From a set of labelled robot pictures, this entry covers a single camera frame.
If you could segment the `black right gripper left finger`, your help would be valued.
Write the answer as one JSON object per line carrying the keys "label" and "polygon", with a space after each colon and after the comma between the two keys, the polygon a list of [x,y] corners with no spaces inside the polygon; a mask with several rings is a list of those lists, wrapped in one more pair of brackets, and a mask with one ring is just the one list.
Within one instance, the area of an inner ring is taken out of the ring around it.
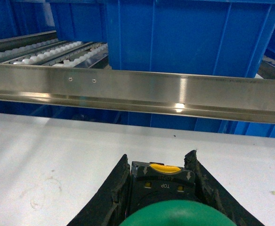
{"label": "black right gripper left finger", "polygon": [[130,186],[130,165],[124,154],[107,179],[68,223],[69,226],[118,226],[125,220]]}

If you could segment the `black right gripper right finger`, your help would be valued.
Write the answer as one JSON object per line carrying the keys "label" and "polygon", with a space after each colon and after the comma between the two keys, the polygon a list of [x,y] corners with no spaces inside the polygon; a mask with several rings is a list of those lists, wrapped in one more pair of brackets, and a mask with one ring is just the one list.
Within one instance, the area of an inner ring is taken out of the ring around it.
{"label": "black right gripper right finger", "polygon": [[204,204],[226,215],[237,226],[263,226],[198,161],[196,150],[185,155],[184,167],[195,173],[195,195]]}

